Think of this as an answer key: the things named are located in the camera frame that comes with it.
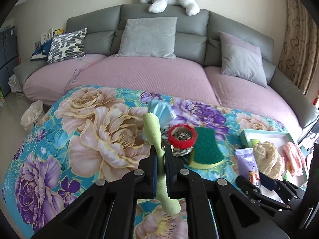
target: pink cloth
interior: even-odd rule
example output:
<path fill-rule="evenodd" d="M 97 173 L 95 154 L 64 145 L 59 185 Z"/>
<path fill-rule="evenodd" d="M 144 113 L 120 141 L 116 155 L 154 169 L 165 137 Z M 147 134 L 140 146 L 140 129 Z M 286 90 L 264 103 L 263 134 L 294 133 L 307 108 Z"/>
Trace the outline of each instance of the pink cloth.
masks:
<path fill-rule="evenodd" d="M 81 85 L 144 90 L 219 105 L 203 67 L 182 58 L 110 56 L 81 72 L 68 89 Z"/>
<path fill-rule="evenodd" d="M 104 58 L 104 55 L 88 54 L 42 67 L 24 83 L 24 94 L 32 101 L 43 100 L 44 104 L 51 106 L 65 94 L 65 87 L 78 72 Z"/>
<path fill-rule="evenodd" d="M 291 175 L 301 176 L 303 174 L 302 167 L 306 165 L 306 162 L 299 146 L 287 142 L 283 146 L 282 152 L 287 157 L 287 169 L 291 172 Z"/>
<path fill-rule="evenodd" d="M 301 135 L 299 121 L 285 100 L 271 87 L 264 88 L 238 77 L 221 75 L 220 67 L 206 67 L 205 72 L 222 106 L 278 120 L 297 141 Z"/>

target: green scouring pad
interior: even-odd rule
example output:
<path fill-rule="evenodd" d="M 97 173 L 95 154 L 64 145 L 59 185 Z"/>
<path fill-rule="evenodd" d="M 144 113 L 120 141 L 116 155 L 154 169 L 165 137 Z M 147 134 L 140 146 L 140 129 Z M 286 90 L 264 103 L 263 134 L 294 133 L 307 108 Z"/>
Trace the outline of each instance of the green scouring pad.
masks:
<path fill-rule="evenodd" d="M 219 150 L 215 131 L 211 128 L 196 127 L 198 137 L 190 153 L 189 166 L 195 169 L 209 169 L 219 165 L 224 156 Z"/>

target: sofa backrest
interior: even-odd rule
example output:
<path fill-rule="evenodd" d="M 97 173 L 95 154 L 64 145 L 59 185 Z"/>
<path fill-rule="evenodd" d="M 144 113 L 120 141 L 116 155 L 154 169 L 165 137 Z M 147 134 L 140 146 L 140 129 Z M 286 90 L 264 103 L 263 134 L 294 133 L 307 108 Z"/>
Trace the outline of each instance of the sofa backrest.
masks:
<path fill-rule="evenodd" d="M 275 71 L 272 64 L 274 41 L 246 25 L 208 10 L 187 16 L 180 6 L 168 5 L 164 12 L 148 12 L 149 4 L 123 4 L 69 18 L 66 32 L 88 28 L 84 42 L 86 53 L 113 55 L 119 51 L 127 19 L 177 17 L 175 54 L 202 66 L 221 67 L 219 31 L 247 41 L 261 49 L 268 84 Z"/>

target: gray cabinet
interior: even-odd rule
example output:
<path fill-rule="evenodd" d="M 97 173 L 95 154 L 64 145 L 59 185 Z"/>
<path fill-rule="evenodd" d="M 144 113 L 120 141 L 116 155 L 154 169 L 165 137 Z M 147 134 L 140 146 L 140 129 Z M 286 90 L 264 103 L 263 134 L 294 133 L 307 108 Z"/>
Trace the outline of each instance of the gray cabinet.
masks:
<path fill-rule="evenodd" d="M 14 27 L 0 32 L 0 88 L 4 96 L 10 92 L 9 78 L 19 64 Z"/>

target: sofa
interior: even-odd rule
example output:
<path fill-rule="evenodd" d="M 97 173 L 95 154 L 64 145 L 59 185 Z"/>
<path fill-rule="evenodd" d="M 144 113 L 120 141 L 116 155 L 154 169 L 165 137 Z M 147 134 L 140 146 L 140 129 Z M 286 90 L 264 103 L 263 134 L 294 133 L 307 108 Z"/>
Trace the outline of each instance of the sofa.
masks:
<path fill-rule="evenodd" d="M 319 111 L 273 63 L 274 41 L 241 23 L 208 10 L 187 16 L 168 5 L 159 14 L 147 4 L 123 4 L 67 20 L 66 32 L 87 27 L 85 56 L 47 65 L 23 62 L 14 72 L 31 101 L 52 105 L 69 89 L 103 85 L 167 94 L 239 109 L 283 123 L 299 141 L 317 121 Z M 115 57 L 127 19 L 178 17 L 176 60 Z M 221 42 L 226 32 L 260 47 L 267 88 L 238 77 L 221 75 Z"/>

